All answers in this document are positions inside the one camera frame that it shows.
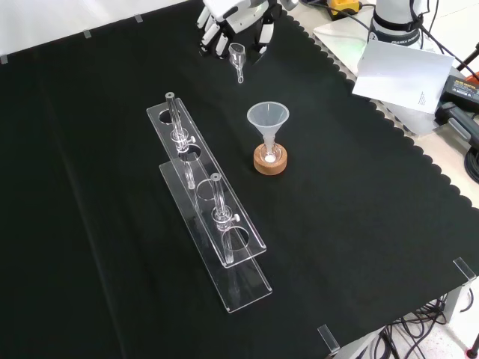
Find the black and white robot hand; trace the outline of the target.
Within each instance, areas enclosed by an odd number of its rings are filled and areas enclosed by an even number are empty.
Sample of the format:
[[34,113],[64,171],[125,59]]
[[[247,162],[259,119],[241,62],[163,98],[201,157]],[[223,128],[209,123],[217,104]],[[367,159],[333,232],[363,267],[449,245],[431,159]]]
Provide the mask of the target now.
[[254,28],[254,42],[249,50],[259,59],[267,51],[275,21],[282,12],[277,1],[204,1],[196,22],[202,33],[200,53],[225,59],[235,36]]

